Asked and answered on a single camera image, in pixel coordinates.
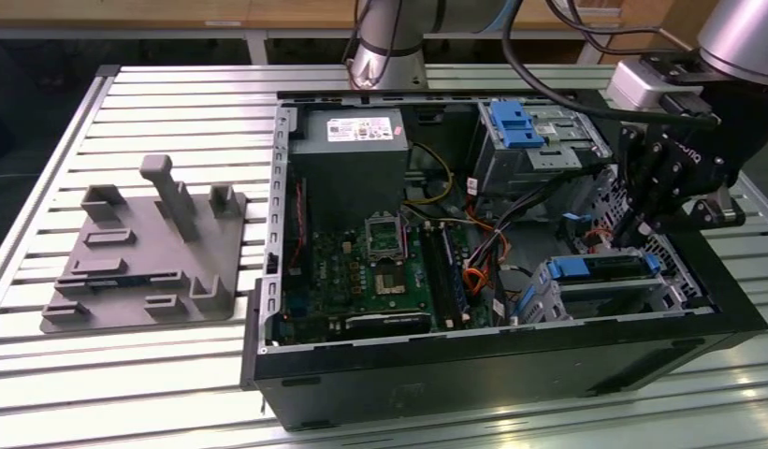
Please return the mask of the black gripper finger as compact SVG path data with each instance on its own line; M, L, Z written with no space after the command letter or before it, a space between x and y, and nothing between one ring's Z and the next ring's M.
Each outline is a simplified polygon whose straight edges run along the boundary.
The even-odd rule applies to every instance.
M626 198L627 210L613 228L613 246L641 247L651 235L666 235L742 226L745 213L730 197L727 188L721 188L694 200L690 211L685 211L683 198L657 191L634 199Z
M645 241L657 228L654 220L669 199L674 176L663 168L667 151L659 142L647 143L645 138L639 126L622 126L614 156L626 210L613 228L613 241Z

